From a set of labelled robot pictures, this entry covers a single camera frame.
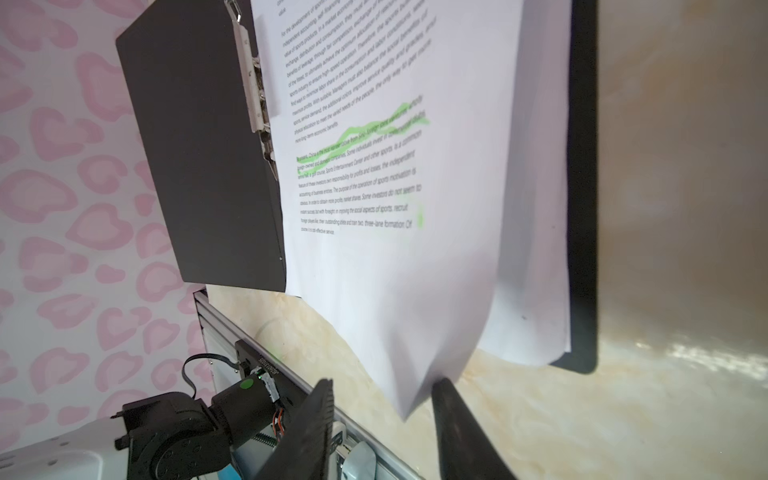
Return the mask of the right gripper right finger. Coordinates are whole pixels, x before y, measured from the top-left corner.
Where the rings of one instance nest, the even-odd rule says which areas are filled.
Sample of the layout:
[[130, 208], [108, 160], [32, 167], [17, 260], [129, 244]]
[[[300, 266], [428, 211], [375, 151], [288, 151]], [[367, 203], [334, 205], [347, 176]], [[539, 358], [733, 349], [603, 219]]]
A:
[[432, 386], [431, 400], [442, 479], [517, 478], [449, 379]]

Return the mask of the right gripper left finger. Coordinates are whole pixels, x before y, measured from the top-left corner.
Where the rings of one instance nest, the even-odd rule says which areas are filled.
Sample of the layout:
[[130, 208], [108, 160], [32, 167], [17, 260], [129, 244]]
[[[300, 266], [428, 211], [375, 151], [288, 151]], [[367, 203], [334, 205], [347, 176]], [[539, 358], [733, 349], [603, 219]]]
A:
[[321, 379], [302, 403], [286, 435], [254, 478], [327, 479], [333, 423], [333, 381]]

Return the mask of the printed paper sheet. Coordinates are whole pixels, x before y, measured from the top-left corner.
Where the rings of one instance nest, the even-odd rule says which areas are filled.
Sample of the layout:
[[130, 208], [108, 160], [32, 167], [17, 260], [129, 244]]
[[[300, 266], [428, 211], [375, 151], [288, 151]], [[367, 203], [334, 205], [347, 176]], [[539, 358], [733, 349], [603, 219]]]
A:
[[522, 7], [498, 277], [480, 349], [543, 366], [570, 349], [568, 77], [572, 4]]
[[456, 379], [497, 279], [519, 1], [255, 1], [288, 294], [402, 418]]

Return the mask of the white black file folder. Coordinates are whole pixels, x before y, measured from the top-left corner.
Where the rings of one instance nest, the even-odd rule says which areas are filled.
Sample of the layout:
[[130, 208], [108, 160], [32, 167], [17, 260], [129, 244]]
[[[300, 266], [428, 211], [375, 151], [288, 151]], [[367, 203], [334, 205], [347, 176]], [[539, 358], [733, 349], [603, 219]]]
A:
[[[241, 71], [264, 54], [246, 1], [158, 1], [117, 38], [149, 170], [181, 276], [281, 292], [286, 286], [271, 139], [247, 119]], [[567, 308], [570, 349], [555, 366], [598, 364], [598, 5], [569, 13]]]

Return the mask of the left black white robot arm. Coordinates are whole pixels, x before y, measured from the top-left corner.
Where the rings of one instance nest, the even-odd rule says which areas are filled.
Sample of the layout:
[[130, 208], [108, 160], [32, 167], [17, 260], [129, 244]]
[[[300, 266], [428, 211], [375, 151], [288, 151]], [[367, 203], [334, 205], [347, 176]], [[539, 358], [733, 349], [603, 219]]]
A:
[[270, 423], [274, 402], [249, 375], [209, 403], [169, 392], [1, 456], [4, 479], [195, 479], [215, 474]]

